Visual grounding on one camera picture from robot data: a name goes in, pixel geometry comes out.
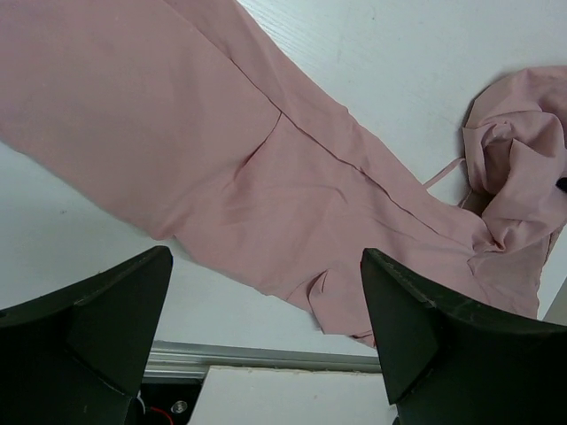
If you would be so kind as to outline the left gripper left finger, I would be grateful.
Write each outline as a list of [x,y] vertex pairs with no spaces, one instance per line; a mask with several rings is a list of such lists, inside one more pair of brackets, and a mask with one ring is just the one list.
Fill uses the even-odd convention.
[[1,312],[3,424],[123,424],[144,376],[173,256],[153,247]]

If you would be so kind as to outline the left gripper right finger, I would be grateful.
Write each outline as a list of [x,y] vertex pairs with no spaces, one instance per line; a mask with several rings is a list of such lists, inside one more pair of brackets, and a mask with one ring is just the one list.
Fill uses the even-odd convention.
[[565,326],[478,302],[376,249],[361,279],[397,423],[565,423]]

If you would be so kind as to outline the pink trousers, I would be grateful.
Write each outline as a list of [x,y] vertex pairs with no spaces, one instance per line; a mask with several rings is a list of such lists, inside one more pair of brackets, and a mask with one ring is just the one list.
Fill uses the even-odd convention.
[[376,248],[534,318],[566,223],[566,70],[475,100],[472,192],[429,194],[234,1],[4,1],[1,138],[200,265],[373,345],[360,274]]

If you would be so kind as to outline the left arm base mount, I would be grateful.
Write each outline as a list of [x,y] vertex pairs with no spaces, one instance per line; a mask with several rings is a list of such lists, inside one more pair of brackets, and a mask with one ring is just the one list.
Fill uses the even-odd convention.
[[125,424],[185,425],[197,404],[203,383],[143,383],[129,405]]

